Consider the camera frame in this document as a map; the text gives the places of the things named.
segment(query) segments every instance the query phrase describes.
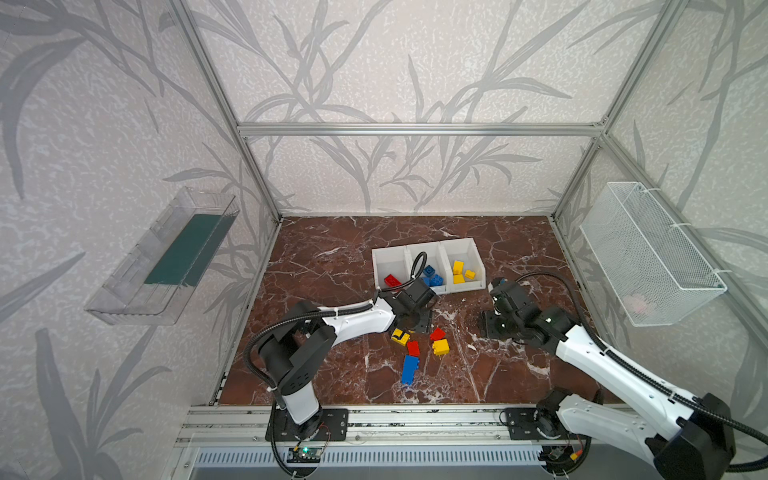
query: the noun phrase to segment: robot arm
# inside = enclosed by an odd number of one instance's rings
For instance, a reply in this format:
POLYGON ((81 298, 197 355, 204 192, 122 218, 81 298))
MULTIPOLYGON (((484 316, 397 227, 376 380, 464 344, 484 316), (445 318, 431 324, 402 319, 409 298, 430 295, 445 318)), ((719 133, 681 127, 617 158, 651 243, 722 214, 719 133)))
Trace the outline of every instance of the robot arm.
POLYGON ((518 283, 496 279, 488 289, 495 311, 482 315, 484 335, 525 341, 547 350, 586 372, 638 414, 628 415, 556 389, 537 406, 540 432, 553 433, 562 425, 569 432, 600 439, 642 458, 668 479, 715 479, 723 475, 736 453, 733 430, 694 411, 684 401, 730 417, 724 402, 711 394, 697 399, 654 375, 596 339, 588 326, 579 324, 562 308, 540 311, 518 283))
POLYGON ((435 292, 417 278, 397 294, 383 292, 374 300, 347 306, 316 306, 302 300, 283 320, 321 312, 326 316, 288 322, 256 343, 257 352, 276 385, 270 391, 290 414, 291 429, 297 439, 308 439, 319 428, 322 407, 315 396, 312 379, 330 349, 357 336, 391 332, 396 327, 428 332, 432 312, 426 306, 434 296, 435 292), (345 311, 359 312, 345 315, 345 311), (301 345, 296 341, 296 334, 306 337, 301 345))

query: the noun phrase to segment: white sorting bin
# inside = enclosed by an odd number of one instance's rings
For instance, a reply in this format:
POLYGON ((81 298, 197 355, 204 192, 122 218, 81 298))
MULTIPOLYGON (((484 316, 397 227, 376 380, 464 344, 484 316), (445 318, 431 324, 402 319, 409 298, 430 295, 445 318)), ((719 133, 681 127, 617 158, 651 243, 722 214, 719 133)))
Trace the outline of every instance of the white sorting bin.
POLYGON ((443 278, 442 286, 431 287, 438 295, 485 288, 485 265, 480 258, 475 240, 472 238, 411 243, 398 247, 371 250, 376 288, 387 287, 384 279, 388 275, 393 275, 401 283, 409 280, 411 266, 420 252, 426 252, 427 265, 431 265, 435 269, 435 273, 443 278), (473 281, 465 281, 458 285, 453 283, 453 262, 455 260, 464 262, 462 274, 466 270, 475 272, 473 281))

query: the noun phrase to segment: brown marble surface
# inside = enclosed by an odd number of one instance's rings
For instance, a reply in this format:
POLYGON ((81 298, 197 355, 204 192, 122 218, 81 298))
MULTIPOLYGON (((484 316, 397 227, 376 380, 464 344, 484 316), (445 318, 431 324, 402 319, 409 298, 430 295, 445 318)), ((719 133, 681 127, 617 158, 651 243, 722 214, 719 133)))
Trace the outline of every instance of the brown marble surface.
MULTIPOLYGON (((220 403, 271 403, 266 386, 243 364, 245 343, 298 300, 341 306, 367 298, 373 289, 372 248, 459 237, 475 239, 489 279, 557 270, 573 281, 546 217, 285 219, 220 403)), ((556 280, 538 276, 527 284, 542 309, 558 304, 573 310, 565 288, 556 280)), ((486 290, 440 296, 433 307, 432 325, 446 331, 451 350, 436 357, 429 337, 414 334, 421 364, 411 386, 400 382, 406 348, 386 333, 334 347, 315 378, 318 399, 325 405, 536 403, 554 386, 593 396, 597 383, 573 366, 530 346, 480 338, 478 317, 491 308, 486 290)), ((263 366, 260 359, 257 365, 263 366)))

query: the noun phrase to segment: green panel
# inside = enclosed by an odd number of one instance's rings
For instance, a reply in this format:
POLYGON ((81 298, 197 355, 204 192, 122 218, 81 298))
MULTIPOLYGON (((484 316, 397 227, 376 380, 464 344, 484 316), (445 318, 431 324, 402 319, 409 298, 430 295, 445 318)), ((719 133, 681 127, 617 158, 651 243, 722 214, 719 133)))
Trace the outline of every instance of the green panel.
POLYGON ((235 217, 208 214, 192 216, 149 272, 144 283, 197 286, 235 217))

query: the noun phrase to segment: wall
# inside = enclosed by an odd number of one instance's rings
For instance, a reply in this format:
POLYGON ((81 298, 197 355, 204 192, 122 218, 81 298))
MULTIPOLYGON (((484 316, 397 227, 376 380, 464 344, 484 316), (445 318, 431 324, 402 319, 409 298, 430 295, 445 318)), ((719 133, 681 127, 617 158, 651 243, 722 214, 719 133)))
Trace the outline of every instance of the wall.
MULTIPOLYGON (((768 2, 690 2, 611 132, 765 306, 768 223, 768 2)), ((601 153, 558 224, 612 342, 696 394, 768 429, 768 356, 722 298, 666 327, 631 325, 578 226, 606 181, 628 180, 601 153)), ((737 458, 766 454, 737 435, 737 458)), ((744 478, 761 478, 760 474, 744 478)))
POLYGON ((0 30, 0 478, 156 478, 273 224, 163 2, 4 2, 0 30), (87 314, 184 185, 242 210, 178 323, 87 314))
MULTIPOLYGON (((592 123, 662 1, 188 3, 240 122, 592 123)), ((549 213, 587 139, 250 142, 290 213, 549 213)))

